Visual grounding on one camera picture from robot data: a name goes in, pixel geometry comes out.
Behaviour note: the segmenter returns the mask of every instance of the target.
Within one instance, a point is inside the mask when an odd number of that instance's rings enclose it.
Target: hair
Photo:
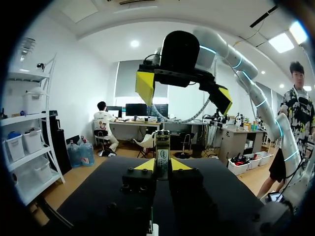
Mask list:
[[[105,107],[106,107],[106,102],[99,102],[97,104],[97,107],[100,111],[104,111]]]
[[[290,65],[291,74],[293,74],[294,71],[297,71],[297,72],[304,74],[304,67],[301,65],[300,62],[298,62],[298,61],[291,62],[291,65]]]

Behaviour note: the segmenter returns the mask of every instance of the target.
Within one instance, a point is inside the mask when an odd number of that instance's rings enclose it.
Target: yellow tape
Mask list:
[[[142,170],[142,169],[147,169],[149,171],[153,171],[154,168],[154,158],[148,160],[147,162],[141,164],[140,166],[137,166],[134,168],[135,170]]]
[[[137,71],[136,92],[148,106],[152,105],[152,98],[154,94],[153,82],[154,73]]]
[[[179,169],[183,169],[183,170],[191,170],[192,169],[192,168],[184,165],[183,163],[181,163],[178,160],[175,160],[173,158],[171,158],[171,162],[172,162],[172,169],[174,171],[177,171]]]
[[[229,94],[227,89],[219,88],[219,90],[230,101],[230,104],[227,106],[225,112],[223,113],[223,115],[225,115],[225,114],[227,114],[228,110],[230,110],[230,108],[232,106],[232,98],[231,98],[231,96],[230,96],[230,94]]]

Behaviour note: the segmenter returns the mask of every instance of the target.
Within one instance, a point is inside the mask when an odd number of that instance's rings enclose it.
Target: computer monitor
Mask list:
[[[158,114],[154,112],[152,106],[148,106],[148,116],[157,117]],[[155,107],[162,116],[168,117],[168,104],[155,104]]]
[[[123,107],[106,107],[106,111],[114,117],[122,118]]]
[[[146,116],[147,105],[142,103],[126,104],[126,116]]]

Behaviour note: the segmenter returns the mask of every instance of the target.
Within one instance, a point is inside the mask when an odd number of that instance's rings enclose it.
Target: patterned shirt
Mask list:
[[[315,127],[315,112],[312,100],[299,102],[294,89],[287,91],[280,106],[288,106],[287,118],[295,137],[301,157],[305,157],[308,137],[312,127]]]

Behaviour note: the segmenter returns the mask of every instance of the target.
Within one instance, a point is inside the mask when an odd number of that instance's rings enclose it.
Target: ceiling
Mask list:
[[[47,14],[108,61],[141,59],[161,45],[169,32],[191,32],[193,25],[218,30],[232,45],[260,28],[247,42],[235,45],[259,70],[266,71],[256,80],[283,94],[292,84],[289,64],[298,60],[305,69],[305,85],[312,86],[310,95],[315,98],[307,57],[288,32],[294,19],[277,9],[253,29],[250,27],[274,7],[270,0],[154,0],[124,5],[120,1],[55,0]],[[295,47],[279,54],[267,40],[284,31]],[[141,41],[140,47],[130,48],[130,41],[135,39]]]

